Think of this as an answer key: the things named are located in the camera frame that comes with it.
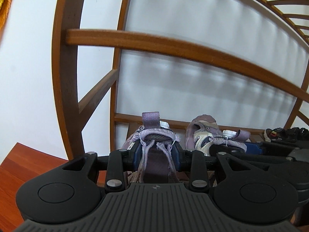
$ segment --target yellow tassel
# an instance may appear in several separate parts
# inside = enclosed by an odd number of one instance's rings
[[[12,0],[0,0],[0,30],[4,26]]]

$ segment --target wall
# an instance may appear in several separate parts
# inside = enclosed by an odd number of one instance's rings
[[[121,0],[85,0],[81,28],[116,29]],[[66,158],[51,80],[56,0],[13,0],[0,44],[0,161],[16,142]],[[127,30],[193,41],[263,66],[300,86],[308,49],[252,0],[132,0]],[[79,47],[78,98],[112,67],[113,48]],[[82,134],[86,151],[109,152],[108,93]],[[211,66],[125,51],[118,112],[191,121],[211,114],[220,125],[282,126],[295,99]],[[126,136],[117,126],[117,146]]]

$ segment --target wooden floor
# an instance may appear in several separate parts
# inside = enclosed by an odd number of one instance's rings
[[[11,232],[23,219],[15,203],[19,187],[26,181],[45,173],[67,160],[39,152],[17,143],[0,165],[0,229]],[[100,172],[99,184],[105,181]]]

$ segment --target orange fabric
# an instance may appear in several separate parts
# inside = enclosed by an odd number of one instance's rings
[[[12,0],[0,0],[0,30],[5,25]]]

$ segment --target wooden frame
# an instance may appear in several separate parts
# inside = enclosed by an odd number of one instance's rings
[[[306,4],[308,0],[257,0],[263,6],[278,15],[309,45],[308,36],[301,29],[309,27],[295,25],[289,18],[309,20],[309,15],[283,14],[275,5]],[[255,80],[261,81],[297,98],[295,106],[286,123],[286,127],[296,116],[305,122],[309,119],[299,112],[303,101],[309,102],[306,92],[309,84],[309,68],[307,67],[302,86],[299,88],[282,77],[248,61],[214,50],[202,45],[174,38],[125,31],[126,17],[130,0],[122,0],[118,27],[112,30],[80,29],[81,12],[84,0],[58,0],[52,39],[52,75],[55,105],[64,147],[69,159],[85,152],[81,131],[95,111],[96,107],[111,88],[110,102],[110,142],[111,151],[115,149],[116,122],[141,124],[140,116],[126,115],[116,112],[118,79],[120,70],[121,49],[159,53],[210,64],[230,70]],[[77,98],[77,49],[78,45],[95,45],[115,47],[112,70],[104,76],[79,102]],[[186,129],[188,122],[164,120],[171,128]],[[222,126],[222,129],[238,130],[238,127]],[[250,129],[253,135],[261,133],[261,129]]]

